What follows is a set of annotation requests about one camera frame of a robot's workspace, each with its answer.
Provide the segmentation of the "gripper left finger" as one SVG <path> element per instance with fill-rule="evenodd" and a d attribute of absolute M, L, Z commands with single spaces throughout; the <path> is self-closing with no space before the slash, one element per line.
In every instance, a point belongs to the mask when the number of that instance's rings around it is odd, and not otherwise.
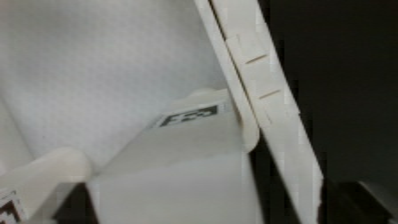
<path fill-rule="evenodd" d="M 98 224 L 87 185 L 78 183 L 53 214 L 57 224 Z"/>

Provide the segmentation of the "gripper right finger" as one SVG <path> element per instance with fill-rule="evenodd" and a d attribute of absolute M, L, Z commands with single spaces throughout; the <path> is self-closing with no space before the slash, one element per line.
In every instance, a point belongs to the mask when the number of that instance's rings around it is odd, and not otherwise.
<path fill-rule="evenodd" d="M 398 199 L 377 184 L 327 182 L 325 224 L 398 224 Z"/>

